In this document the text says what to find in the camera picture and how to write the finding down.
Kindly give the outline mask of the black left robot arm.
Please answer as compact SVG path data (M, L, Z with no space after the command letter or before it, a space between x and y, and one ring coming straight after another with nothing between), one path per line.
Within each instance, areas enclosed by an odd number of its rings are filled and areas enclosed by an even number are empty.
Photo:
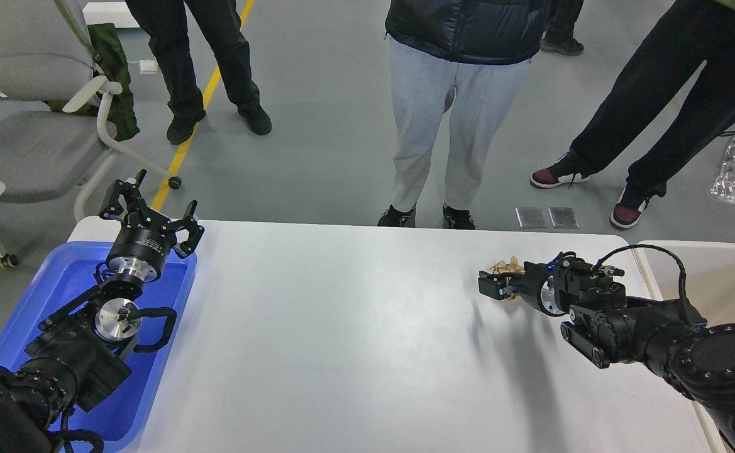
M99 215L121 228L95 269L96 284L38 324L18 370L0 366L0 452L71 452L74 442L103 452L98 433L69 428L75 407L89 412L111 396L133 372L129 354L169 344L174 308L140 308L136 301L160 278L170 252L194 254L204 227L196 200L178 219L149 207L140 193L145 175L109 186Z

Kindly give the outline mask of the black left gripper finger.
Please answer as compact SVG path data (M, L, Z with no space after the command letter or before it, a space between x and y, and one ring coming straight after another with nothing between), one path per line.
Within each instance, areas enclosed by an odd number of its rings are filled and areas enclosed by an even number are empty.
M194 254L199 246L202 236L204 235L204 227L198 224L195 216L198 201L192 200L186 207L183 218L169 221L168 223L168 245L174 250L178 258L185 259ZM187 232L188 236L183 241L178 241L177 234L179 232Z
M123 225L148 225L149 207L140 192L146 175L141 169L134 179L117 179L106 192L100 208L100 218L114 219Z

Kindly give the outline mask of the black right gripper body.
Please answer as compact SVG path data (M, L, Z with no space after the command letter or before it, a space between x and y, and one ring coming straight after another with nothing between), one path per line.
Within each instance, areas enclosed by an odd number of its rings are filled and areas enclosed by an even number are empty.
M524 273L517 284L517 294L530 307L548 316L563 316L566 311L556 301L553 275L545 263L524 262Z

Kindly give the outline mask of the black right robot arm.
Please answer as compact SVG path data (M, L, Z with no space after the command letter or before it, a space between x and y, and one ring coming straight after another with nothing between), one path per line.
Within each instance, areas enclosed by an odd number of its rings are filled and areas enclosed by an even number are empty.
M629 296L615 281L625 272L560 252L546 263L525 262L519 272L478 275L480 293L496 300L520 296L548 316L568 315L560 332L598 368L643 363L686 398L702 405L735 451L735 323L709 326L689 302L680 258L678 298Z

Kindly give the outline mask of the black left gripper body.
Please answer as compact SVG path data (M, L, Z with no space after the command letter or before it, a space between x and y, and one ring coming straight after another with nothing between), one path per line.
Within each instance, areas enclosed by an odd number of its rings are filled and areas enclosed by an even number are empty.
M177 234L164 230L172 222L160 213L124 215L122 227L106 259L111 272L129 274L144 282L160 278Z

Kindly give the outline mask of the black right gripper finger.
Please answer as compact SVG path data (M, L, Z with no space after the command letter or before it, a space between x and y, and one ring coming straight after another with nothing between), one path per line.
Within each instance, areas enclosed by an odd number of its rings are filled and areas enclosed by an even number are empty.
M490 296L494 300L514 300L519 284L518 272L502 272L500 274L479 271L477 278L480 294Z

